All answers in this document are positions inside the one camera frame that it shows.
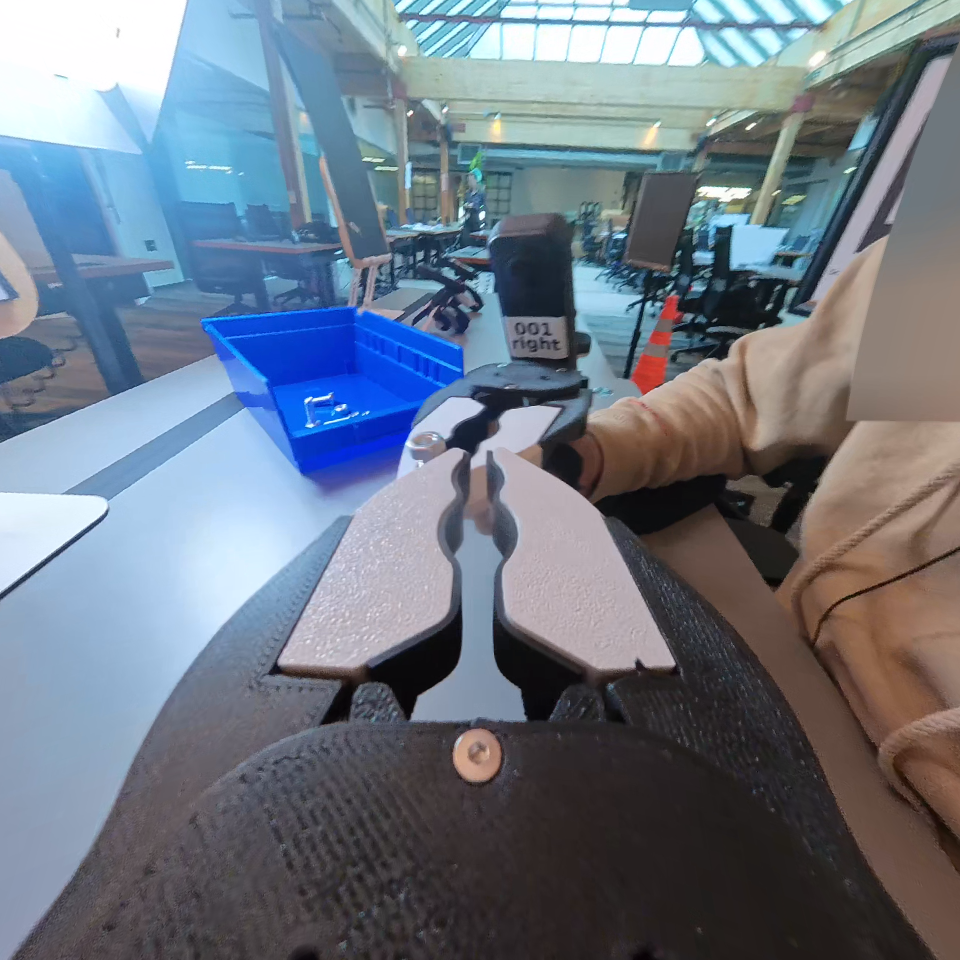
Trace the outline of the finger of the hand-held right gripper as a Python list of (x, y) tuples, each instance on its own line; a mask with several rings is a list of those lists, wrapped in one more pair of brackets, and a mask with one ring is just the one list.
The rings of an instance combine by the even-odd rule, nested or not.
[(429, 397), (414, 416), (409, 434), (403, 443), (396, 477), (402, 478), (431, 462), (417, 466), (410, 459), (404, 447), (411, 434), (426, 430), (438, 432), (446, 440), (447, 450), (445, 453), (447, 453), (454, 448), (453, 439), (457, 430), (476, 420), (483, 412), (482, 404), (468, 396)]
[(507, 450), (517, 455), (525, 447), (544, 447), (548, 430), (555, 424), (562, 407), (533, 405), (508, 409), (498, 415), (493, 433), (487, 438), (487, 451)]

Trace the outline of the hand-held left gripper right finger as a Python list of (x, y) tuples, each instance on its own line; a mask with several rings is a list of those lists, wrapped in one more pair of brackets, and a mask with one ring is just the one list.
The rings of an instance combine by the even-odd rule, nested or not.
[(507, 634), (589, 681), (677, 663), (603, 515), (520, 455), (489, 452), (501, 554), (495, 609)]

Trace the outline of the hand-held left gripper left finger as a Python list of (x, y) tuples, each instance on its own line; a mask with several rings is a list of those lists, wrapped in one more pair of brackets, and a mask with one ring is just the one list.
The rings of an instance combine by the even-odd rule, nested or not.
[(345, 526), (279, 655), (287, 677), (422, 694), (461, 653), (470, 458), (453, 449), (382, 487)]

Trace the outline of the blue plastic bin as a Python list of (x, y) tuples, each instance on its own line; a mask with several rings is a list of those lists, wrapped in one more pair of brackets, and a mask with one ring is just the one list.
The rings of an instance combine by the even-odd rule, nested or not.
[[(201, 325), (255, 421), (301, 474), (400, 447), (423, 403), (462, 378), (462, 347), (354, 307), (206, 318)], [(305, 398), (368, 416), (306, 429)]]

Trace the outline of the person's right forearm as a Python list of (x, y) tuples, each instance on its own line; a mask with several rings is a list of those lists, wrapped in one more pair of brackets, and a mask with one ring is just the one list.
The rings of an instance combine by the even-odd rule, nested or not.
[(860, 252), (808, 319), (745, 335), (724, 359), (592, 414), (573, 443), (580, 492), (598, 501), (699, 476), (768, 474), (837, 450), (887, 242)]

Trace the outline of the black panel on tripod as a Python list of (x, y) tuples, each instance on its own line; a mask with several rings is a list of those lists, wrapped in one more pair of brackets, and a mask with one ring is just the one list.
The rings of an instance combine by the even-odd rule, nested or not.
[(623, 254), (625, 265), (643, 272), (641, 299), (630, 337), (623, 378), (633, 370), (642, 325), (652, 300), (655, 278), (669, 276), (680, 237), (700, 184), (698, 172), (654, 172), (643, 175), (630, 219)]

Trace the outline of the orange traffic cone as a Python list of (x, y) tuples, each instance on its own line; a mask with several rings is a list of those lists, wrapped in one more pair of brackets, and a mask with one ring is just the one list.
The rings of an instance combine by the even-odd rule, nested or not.
[(681, 317), (679, 300), (678, 294), (666, 296), (656, 324), (630, 376), (630, 381), (643, 396), (660, 387), (666, 380), (673, 330)]

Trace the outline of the black office chair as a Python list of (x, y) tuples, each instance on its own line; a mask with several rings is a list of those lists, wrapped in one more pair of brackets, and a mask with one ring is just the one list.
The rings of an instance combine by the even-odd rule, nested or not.
[(794, 459), (760, 476), (727, 483), (716, 505), (765, 584), (778, 588), (799, 549), (791, 532), (826, 467), (825, 457)]

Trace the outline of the wooden poster stand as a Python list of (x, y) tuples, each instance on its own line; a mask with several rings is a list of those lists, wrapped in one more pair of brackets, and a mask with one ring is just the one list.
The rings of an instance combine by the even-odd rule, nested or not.
[(337, 78), (326, 57), (285, 24), (274, 21), (271, 34), (318, 143), (320, 175), (352, 269), (349, 305), (371, 308), (391, 248)]

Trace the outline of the person's torso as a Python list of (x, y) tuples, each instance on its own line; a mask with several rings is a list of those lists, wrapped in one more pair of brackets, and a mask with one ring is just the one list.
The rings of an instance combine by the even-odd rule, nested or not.
[(780, 591), (887, 783), (959, 830), (959, 428), (865, 422), (828, 463)]

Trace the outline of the white document stand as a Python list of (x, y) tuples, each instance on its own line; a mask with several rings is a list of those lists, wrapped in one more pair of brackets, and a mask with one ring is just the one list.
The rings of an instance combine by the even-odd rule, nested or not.
[[(1, 238), (1, 382), (37, 374), (51, 349), (22, 332), (37, 318), (40, 298), (30, 270)], [(109, 502), (98, 495), (1, 493), (1, 595), (30, 578), (102, 522)]]

